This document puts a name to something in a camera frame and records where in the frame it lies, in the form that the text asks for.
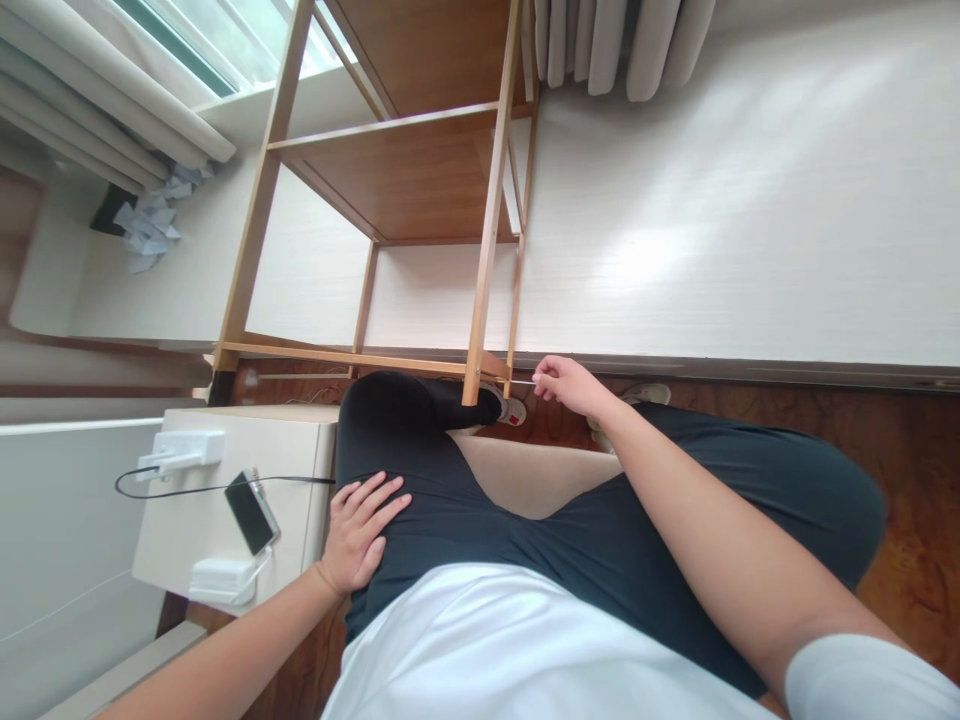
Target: hand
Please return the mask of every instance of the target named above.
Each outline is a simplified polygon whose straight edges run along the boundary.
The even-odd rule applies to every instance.
[[[575,413],[598,422],[619,402],[593,374],[576,360],[547,355],[533,373],[534,394],[544,400],[556,398]]]
[[[401,477],[384,484],[386,477],[381,471],[364,483],[358,480],[347,485],[330,503],[327,548],[314,567],[337,595],[359,590],[370,582],[387,544],[380,532],[410,504],[407,493],[377,510],[403,485]]]

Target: crumpled paper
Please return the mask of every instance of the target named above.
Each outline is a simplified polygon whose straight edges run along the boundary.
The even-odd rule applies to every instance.
[[[180,241],[180,233],[173,226],[177,209],[170,207],[170,201],[190,197],[213,176],[210,162],[199,170],[177,163],[163,187],[141,197],[136,207],[124,203],[117,211],[113,221],[126,231],[123,244],[133,256],[128,264],[131,275],[154,267]]]

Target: window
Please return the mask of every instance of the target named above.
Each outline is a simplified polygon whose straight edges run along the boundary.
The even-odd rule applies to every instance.
[[[115,0],[221,97],[273,85],[283,61],[295,0]],[[337,42],[353,51],[323,3]],[[339,67],[340,59],[311,20],[301,77]]]

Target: white t-shirt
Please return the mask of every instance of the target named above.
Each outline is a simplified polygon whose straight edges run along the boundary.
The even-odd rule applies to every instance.
[[[857,635],[790,663],[794,720],[958,720],[960,690]],[[324,718],[471,720],[774,716],[693,662],[523,568],[435,568],[350,644]]]

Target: shoe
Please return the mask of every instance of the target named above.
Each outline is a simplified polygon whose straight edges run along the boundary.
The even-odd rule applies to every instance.
[[[482,387],[484,390],[489,390],[492,392],[500,401],[500,417],[497,418],[497,422],[513,425],[514,427],[523,425],[524,420],[527,419],[526,405],[524,405],[520,400],[517,400],[517,398],[505,398],[503,396],[503,390],[492,383],[482,382],[480,383],[480,387]]]
[[[628,405],[637,405],[642,402],[669,405],[671,394],[670,388],[663,383],[641,383],[627,388],[620,393],[619,397]],[[616,455],[613,450],[613,443],[610,442],[610,439],[603,433],[600,426],[594,422],[593,418],[587,418],[587,425],[589,425],[590,430],[592,430],[590,437],[600,446],[600,449],[609,455]]]

